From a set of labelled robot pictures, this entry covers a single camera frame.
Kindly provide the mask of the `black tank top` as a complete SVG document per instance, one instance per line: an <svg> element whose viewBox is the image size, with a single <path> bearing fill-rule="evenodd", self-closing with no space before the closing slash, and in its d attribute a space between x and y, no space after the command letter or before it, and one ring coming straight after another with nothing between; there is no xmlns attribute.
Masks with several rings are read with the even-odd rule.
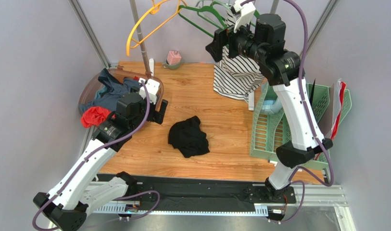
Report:
<svg viewBox="0 0 391 231"><path fill-rule="evenodd" d="M185 158L209 153L207 135L200 125L197 116L176 122L169 130L168 144L178 149Z"/></svg>

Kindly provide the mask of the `dark green velvet hanger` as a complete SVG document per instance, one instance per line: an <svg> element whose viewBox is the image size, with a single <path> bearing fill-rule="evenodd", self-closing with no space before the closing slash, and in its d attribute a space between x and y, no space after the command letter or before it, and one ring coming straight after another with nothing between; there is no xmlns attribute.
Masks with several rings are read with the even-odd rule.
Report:
<svg viewBox="0 0 391 231"><path fill-rule="evenodd" d="M227 27L225 16L217 7L219 5L213 7L196 7L181 3L177 7L177 10L178 16L212 38L214 36L214 30L225 29Z"/></svg>

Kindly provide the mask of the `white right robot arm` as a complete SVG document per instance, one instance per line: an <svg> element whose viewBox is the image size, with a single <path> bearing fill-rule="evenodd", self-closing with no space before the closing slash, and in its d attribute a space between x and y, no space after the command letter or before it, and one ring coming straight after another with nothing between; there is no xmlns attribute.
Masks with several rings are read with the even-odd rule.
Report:
<svg viewBox="0 0 391 231"><path fill-rule="evenodd" d="M277 14L258 16L255 30L233 25L215 31L213 41L206 46L216 62L223 58L228 47L228 58L244 56L256 61L281 102L291 130L291 141L276 150L278 163L265 180L269 194L278 196L290 185L290 179L299 166L326 153L333 145L320 131L309 104L303 73L303 58L286 50L286 24Z"/></svg>

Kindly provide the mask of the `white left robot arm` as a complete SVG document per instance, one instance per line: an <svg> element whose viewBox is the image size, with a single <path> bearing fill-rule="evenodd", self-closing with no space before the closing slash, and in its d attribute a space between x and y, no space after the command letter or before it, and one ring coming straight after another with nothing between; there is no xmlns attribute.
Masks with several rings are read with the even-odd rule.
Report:
<svg viewBox="0 0 391 231"><path fill-rule="evenodd" d="M115 200L141 196L137 180L122 171L110 181L87 191L98 171L138 132L145 122L161 124L168 102L156 93L129 93L117 102L116 110L98 125L82 156L63 179L48 192L39 192L33 202L39 208L32 220L43 214L63 231L76 231L98 208Z"/></svg>

